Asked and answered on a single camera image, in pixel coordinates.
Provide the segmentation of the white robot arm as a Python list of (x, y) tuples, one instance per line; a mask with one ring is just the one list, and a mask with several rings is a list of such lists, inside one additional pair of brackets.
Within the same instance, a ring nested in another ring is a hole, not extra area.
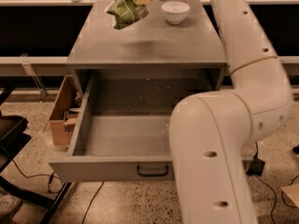
[[(147, 5), (152, 0), (134, 0)], [(210, 0), (233, 88), (174, 108), (169, 141), (184, 224), (258, 224), (241, 149), (279, 129), (292, 89), (246, 0)]]

